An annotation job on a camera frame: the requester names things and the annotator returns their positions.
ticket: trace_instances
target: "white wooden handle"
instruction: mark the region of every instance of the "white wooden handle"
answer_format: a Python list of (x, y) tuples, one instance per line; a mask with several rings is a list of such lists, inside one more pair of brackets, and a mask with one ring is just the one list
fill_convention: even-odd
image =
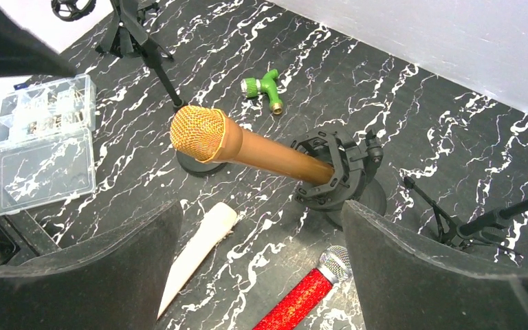
[(206, 213), (195, 235), (171, 265), (157, 319), (165, 312), (213, 247), (231, 231), (237, 217), (236, 211), (221, 202), (215, 204)]

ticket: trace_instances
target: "green knob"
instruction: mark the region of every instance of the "green knob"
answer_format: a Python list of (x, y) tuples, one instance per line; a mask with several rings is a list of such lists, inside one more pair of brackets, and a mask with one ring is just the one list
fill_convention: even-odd
[(246, 98), (255, 98), (258, 96), (258, 81), (255, 78), (242, 80), (242, 92)]

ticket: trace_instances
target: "plastic storage box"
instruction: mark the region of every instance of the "plastic storage box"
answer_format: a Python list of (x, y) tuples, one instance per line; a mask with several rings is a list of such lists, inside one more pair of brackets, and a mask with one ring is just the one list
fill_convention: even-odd
[(0, 101), (0, 215), (92, 193), (96, 86), (86, 74)]

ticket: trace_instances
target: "mesh microphone head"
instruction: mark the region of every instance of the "mesh microphone head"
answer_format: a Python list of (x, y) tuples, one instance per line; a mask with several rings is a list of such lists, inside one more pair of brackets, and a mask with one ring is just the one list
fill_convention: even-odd
[(317, 269), (334, 285), (351, 277), (351, 263), (347, 249), (333, 245), (326, 249), (319, 258)]
[(196, 160), (206, 161), (215, 155), (224, 132), (221, 110), (188, 105), (171, 122), (173, 147)]

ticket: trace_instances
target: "glittery red handle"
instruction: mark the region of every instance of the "glittery red handle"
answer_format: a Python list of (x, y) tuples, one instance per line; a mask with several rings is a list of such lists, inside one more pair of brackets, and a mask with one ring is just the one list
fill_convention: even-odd
[(331, 291), (333, 285), (321, 272), (313, 269), (279, 304), (271, 310), (254, 330), (294, 329), (308, 313)]

